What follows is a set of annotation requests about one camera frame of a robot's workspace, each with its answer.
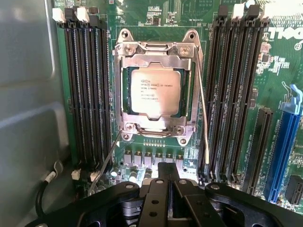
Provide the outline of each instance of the screw hole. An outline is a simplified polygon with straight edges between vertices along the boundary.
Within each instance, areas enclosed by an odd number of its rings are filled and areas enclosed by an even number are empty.
[[[128,37],[128,33],[127,33],[127,32],[125,32],[125,31],[124,31],[124,32],[122,32],[122,37],[123,37],[123,38],[127,38],[127,37]]]
[[[158,215],[157,212],[150,212],[150,216],[151,216],[151,217],[155,217],[155,216],[157,216],[157,215]]]

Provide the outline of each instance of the white connector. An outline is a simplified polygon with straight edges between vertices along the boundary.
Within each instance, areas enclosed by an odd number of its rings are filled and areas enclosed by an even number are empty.
[[[73,180],[78,181],[80,179],[80,173],[81,173],[81,169],[75,169],[74,171],[72,171],[71,173],[71,178]]]
[[[261,13],[260,19],[271,19],[276,11],[276,4],[266,3],[263,7],[263,12]]]
[[[232,20],[240,20],[244,15],[244,4],[234,4],[232,10]]]
[[[85,7],[77,8],[77,18],[79,21],[86,22],[86,23],[89,22],[89,15],[88,15]]]
[[[53,8],[53,19],[59,23],[65,23],[66,19],[60,8]]]
[[[96,179],[96,177],[98,176],[98,174],[99,174],[99,171],[97,171],[97,172],[92,172],[91,174],[90,174],[90,181],[94,181],[95,179]]]

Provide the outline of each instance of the chip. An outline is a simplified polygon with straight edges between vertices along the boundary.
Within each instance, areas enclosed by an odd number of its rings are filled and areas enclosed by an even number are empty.
[[[181,74],[152,63],[132,71],[132,110],[158,119],[179,111]]]

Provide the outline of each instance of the black cable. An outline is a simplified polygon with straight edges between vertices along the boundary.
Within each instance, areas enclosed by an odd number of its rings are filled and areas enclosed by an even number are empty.
[[[45,215],[45,213],[43,212],[43,208],[42,208],[42,198],[43,198],[43,193],[48,184],[49,184],[48,181],[44,180],[41,183],[37,196],[36,196],[36,213],[39,218],[42,218]]]

